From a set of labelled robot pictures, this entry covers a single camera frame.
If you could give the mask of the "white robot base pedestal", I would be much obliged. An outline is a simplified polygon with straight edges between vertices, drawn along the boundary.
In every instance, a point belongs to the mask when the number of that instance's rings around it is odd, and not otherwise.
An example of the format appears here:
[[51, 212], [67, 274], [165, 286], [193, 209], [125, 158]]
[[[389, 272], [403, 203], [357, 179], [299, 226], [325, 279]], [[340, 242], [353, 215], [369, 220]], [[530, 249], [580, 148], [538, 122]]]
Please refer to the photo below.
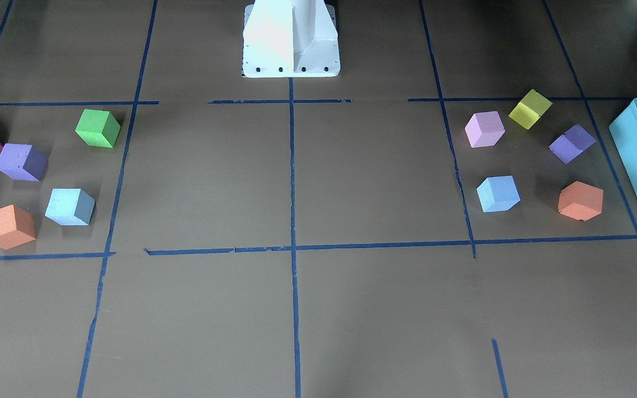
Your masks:
[[242, 74], [323, 78], [341, 71], [335, 7], [324, 1], [255, 1], [244, 10]]

